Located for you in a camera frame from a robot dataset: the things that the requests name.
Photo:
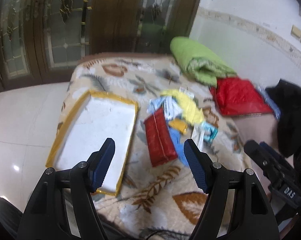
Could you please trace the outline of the white printed wipes packet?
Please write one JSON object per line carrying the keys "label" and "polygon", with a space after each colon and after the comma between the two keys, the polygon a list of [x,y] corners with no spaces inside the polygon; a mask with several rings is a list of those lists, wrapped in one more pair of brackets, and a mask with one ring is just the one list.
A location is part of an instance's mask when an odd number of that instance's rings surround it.
{"label": "white printed wipes packet", "polygon": [[200,150],[200,152],[204,152],[204,148],[205,148],[204,131],[201,129],[200,126],[193,127],[191,139],[194,141],[195,145]]}

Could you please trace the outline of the red snack packet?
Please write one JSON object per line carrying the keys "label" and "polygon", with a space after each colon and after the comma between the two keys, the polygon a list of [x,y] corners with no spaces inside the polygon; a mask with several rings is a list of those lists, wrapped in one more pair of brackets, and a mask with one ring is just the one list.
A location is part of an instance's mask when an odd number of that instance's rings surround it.
{"label": "red snack packet", "polygon": [[144,125],[151,165],[157,167],[175,160],[178,155],[170,138],[162,108],[151,114],[144,121]]}

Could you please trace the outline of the yellow towel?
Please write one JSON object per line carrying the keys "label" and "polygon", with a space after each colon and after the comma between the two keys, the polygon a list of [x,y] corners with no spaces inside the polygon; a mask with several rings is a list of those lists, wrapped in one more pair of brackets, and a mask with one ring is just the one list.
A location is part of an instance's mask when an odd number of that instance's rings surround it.
{"label": "yellow towel", "polygon": [[160,93],[161,96],[171,96],[174,98],[182,109],[182,118],[190,125],[201,124],[205,121],[204,114],[200,110],[195,101],[191,99],[187,94],[180,92],[177,89],[167,89]]}

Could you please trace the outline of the teal small packet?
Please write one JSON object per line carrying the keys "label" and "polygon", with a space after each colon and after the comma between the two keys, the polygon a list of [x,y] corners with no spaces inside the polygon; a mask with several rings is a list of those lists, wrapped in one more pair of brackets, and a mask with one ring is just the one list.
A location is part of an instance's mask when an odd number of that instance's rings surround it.
{"label": "teal small packet", "polygon": [[211,144],[218,133],[218,129],[208,123],[205,123],[202,129],[204,131],[203,140],[208,144]]}

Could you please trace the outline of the blue fluffy cloth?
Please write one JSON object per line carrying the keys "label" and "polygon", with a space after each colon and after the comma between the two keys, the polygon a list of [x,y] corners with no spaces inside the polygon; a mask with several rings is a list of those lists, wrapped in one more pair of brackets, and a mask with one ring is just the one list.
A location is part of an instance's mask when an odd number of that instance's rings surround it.
{"label": "blue fluffy cloth", "polygon": [[185,154],[184,154],[183,143],[180,141],[180,138],[181,138],[180,132],[178,130],[174,129],[174,128],[171,128],[171,127],[168,128],[168,131],[169,131],[169,135],[170,135],[170,138],[172,140],[172,143],[174,144],[175,151],[178,155],[178,159],[186,167],[189,167],[187,159],[186,159]]}

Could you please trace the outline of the white tray yellow rim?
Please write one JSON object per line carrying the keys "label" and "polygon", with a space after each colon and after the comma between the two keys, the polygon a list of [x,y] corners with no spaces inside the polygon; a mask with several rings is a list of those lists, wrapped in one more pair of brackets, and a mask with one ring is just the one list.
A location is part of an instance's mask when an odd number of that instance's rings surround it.
{"label": "white tray yellow rim", "polygon": [[133,137],[138,103],[113,93],[87,90],[71,107],[63,120],[46,167],[66,170],[88,159],[107,138],[115,142],[115,154],[98,193],[116,196]]}

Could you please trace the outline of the leaf pattern beige blanket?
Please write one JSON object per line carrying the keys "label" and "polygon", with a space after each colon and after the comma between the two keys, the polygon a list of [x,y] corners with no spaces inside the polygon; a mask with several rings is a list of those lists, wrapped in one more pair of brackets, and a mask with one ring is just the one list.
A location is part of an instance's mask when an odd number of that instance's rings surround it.
{"label": "leaf pattern beige blanket", "polygon": [[251,167],[235,123],[174,58],[86,56],[72,73],[46,166],[72,168],[107,138],[115,154],[92,196],[97,213],[138,239],[187,239],[207,200],[183,155],[186,139],[230,170]]}

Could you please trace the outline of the red padded jacket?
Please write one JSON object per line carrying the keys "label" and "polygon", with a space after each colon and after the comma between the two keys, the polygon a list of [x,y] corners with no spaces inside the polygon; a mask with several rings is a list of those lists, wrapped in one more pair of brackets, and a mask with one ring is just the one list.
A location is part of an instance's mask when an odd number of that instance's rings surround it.
{"label": "red padded jacket", "polygon": [[271,114],[273,110],[249,80],[228,77],[217,80],[211,87],[215,106],[223,116]]}

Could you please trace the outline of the black garment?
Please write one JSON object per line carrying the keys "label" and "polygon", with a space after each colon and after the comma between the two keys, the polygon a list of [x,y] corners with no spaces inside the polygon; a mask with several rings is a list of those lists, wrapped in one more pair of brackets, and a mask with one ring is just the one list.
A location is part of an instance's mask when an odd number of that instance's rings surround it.
{"label": "black garment", "polygon": [[277,125],[279,152],[286,158],[301,154],[301,87],[281,79],[266,92],[281,112]]}

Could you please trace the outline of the blue white tissue packet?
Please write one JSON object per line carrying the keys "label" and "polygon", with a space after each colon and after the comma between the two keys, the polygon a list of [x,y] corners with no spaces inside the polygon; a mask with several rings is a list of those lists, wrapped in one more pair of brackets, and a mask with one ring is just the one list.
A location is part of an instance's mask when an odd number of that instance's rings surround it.
{"label": "blue white tissue packet", "polygon": [[171,121],[182,115],[182,108],[172,96],[161,96],[156,99],[151,99],[147,108],[147,113],[153,114],[160,108],[163,110],[166,121]]}

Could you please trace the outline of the green folded quilt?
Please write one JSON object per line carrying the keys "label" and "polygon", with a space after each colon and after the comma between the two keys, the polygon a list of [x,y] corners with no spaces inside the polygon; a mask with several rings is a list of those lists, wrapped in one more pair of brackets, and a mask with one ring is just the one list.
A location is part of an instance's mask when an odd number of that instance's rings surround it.
{"label": "green folded quilt", "polygon": [[181,71],[203,85],[216,87],[217,79],[237,76],[217,54],[188,37],[173,38],[170,51]]}

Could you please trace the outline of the wooden glass cabinet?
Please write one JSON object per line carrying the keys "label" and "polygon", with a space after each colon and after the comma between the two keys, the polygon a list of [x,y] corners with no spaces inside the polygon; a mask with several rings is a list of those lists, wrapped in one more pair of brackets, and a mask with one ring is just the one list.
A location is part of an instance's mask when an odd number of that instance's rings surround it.
{"label": "wooden glass cabinet", "polygon": [[0,92],[70,80],[89,55],[169,53],[200,0],[0,0]]}

